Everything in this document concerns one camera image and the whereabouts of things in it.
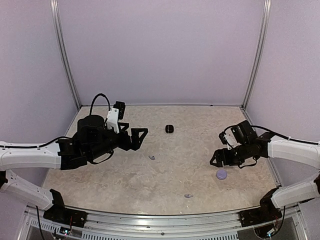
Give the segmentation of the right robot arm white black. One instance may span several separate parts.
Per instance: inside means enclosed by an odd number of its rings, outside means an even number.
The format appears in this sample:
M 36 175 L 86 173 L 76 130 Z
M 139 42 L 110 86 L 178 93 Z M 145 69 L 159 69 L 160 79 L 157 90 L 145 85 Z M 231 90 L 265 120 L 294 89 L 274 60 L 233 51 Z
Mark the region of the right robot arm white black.
M 318 142 L 294 139 L 270 129 L 264 128 L 262 135 L 257 135 L 255 126 L 244 120 L 228 127 L 231 130 L 236 144 L 225 131 L 219 134 L 219 139 L 226 147 L 214 152 L 210 165 L 217 168 L 224 166 L 244 167 L 247 159 L 259 158 L 283 159 L 311 166 L 316 170 L 320 168 L 320 144 Z M 302 203 L 320 196 L 320 176 L 310 178 L 289 185 L 270 190 L 260 200 L 260 207 L 256 210 L 256 218 L 266 222 L 277 209 L 294 203 Z

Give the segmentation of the purple charging case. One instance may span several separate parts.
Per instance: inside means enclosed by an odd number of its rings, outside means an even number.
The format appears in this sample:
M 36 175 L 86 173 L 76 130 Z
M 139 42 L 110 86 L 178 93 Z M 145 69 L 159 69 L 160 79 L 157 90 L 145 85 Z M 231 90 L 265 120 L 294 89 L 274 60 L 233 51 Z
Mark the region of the purple charging case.
M 228 173 L 224 169 L 220 169 L 216 172 L 216 177 L 219 180 L 225 180 L 228 176 Z

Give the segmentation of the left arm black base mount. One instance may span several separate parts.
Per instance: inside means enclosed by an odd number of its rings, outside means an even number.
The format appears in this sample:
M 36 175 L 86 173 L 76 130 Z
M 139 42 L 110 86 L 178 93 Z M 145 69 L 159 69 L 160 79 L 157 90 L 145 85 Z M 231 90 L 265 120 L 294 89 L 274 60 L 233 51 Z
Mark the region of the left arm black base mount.
M 44 211 L 43 218 L 70 227 L 83 228 L 88 213 L 82 210 L 67 208 L 60 192 L 54 189 L 50 189 L 49 192 L 52 195 L 52 206 Z

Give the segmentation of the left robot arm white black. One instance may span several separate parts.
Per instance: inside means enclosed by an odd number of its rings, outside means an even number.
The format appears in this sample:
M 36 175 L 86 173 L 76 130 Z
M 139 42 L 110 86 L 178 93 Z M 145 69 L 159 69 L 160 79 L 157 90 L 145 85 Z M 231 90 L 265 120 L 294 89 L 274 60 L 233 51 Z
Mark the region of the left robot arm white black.
M 97 158 L 112 156 L 116 148 L 138 150 L 148 134 L 147 128 L 132 128 L 118 120 L 107 122 L 100 115 L 88 115 L 77 122 L 73 137 L 57 137 L 38 145 L 0 143 L 0 190 L 14 195 L 41 210 L 50 212 L 63 223 L 70 218 L 62 195 L 53 189 L 41 188 L 13 172 L 22 168 L 74 170 L 87 164 L 97 165 Z

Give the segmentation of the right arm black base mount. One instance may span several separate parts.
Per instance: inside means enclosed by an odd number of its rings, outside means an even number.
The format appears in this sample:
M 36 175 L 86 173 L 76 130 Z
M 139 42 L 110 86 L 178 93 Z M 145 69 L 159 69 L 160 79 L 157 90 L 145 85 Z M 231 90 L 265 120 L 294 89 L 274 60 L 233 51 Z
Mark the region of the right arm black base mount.
M 268 191 L 259 201 L 259 207 L 242 210 L 238 213 L 241 226 L 248 227 L 258 225 L 281 218 L 282 212 L 280 208 L 276 208 L 271 200 L 273 194 L 279 187 Z

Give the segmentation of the black charging case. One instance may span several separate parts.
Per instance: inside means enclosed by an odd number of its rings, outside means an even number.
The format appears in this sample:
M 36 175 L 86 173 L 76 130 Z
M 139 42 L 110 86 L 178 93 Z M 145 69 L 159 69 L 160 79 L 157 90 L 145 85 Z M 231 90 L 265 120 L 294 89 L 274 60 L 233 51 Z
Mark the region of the black charging case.
M 171 125 L 171 124 L 167 124 L 167 125 L 165 126 L 165 132 L 166 132 L 167 134 L 173 133 L 173 132 L 174 132 L 174 126 Z

